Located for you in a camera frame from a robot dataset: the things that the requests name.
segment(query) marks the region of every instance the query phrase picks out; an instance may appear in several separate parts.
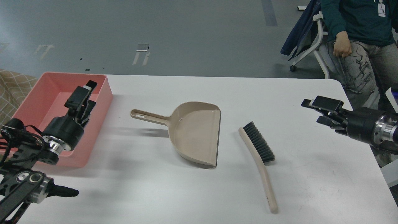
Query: gray floor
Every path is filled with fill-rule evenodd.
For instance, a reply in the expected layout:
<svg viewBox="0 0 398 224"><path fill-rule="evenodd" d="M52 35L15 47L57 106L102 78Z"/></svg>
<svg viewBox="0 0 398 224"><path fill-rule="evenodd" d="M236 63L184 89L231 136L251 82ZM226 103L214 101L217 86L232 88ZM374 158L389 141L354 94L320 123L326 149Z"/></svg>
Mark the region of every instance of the gray floor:
<svg viewBox="0 0 398 224"><path fill-rule="evenodd" d="M59 71L322 79L312 55L292 73L280 54L302 14L297 6L308 2L0 1L0 69L37 77ZM143 65L141 52L133 65L140 43L150 44L149 58Z"/></svg>

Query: brush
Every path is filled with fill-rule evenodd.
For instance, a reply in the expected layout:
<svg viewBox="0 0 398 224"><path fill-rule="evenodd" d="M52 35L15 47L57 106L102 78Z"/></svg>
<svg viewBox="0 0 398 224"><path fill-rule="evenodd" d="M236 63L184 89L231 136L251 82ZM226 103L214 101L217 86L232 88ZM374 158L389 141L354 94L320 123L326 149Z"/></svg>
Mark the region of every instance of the brush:
<svg viewBox="0 0 398 224"><path fill-rule="evenodd" d="M267 169L264 165L265 162L274 161L275 156L253 122L248 123L243 128L240 127L239 134L246 146L249 148L249 151L256 162L258 171L260 172L261 179L263 181L264 191L268 199L269 209L275 214L278 212L278 205L275 200L275 195L272 190Z"/></svg>

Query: dustpan handle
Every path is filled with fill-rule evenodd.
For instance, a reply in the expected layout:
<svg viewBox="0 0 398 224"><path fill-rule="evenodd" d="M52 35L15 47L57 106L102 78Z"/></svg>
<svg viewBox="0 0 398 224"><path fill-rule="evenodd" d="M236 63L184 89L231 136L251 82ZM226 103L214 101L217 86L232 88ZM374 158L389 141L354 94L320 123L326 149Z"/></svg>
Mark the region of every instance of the dustpan handle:
<svg viewBox="0 0 398 224"><path fill-rule="evenodd" d="M169 123L168 117L161 116L158 114L149 113L149 112L142 111L142 110L134 109L130 112L130 116L135 119L149 121L152 123L161 124L161 125L165 125L165 126L167 126L167 124Z"/></svg>

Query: dustpan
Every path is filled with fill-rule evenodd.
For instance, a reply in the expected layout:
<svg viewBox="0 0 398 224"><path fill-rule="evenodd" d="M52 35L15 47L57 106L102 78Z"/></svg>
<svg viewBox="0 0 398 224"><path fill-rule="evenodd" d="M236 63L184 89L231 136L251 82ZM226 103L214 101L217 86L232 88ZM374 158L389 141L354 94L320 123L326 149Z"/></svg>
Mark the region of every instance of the dustpan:
<svg viewBox="0 0 398 224"><path fill-rule="evenodd" d="M217 165L221 110L214 104L186 102L169 117L132 110L132 118L166 125L172 144L183 158L195 163Z"/></svg>

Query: pink plastic bin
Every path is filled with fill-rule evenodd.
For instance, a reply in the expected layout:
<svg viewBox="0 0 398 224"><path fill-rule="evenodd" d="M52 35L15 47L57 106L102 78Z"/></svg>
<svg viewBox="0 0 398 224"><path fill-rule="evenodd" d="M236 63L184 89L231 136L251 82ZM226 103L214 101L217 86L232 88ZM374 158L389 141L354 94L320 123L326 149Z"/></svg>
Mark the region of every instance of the pink plastic bin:
<svg viewBox="0 0 398 224"><path fill-rule="evenodd" d="M84 135L74 151L59 155L58 166L83 167L87 164L98 133L111 104L113 95L105 75L75 73L44 73L14 114L25 125L34 125L43 131L54 117L64 116L64 106L77 86L84 86L89 80L97 82L90 100L97 104L91 111L90 121L84 128Z"/></svg>

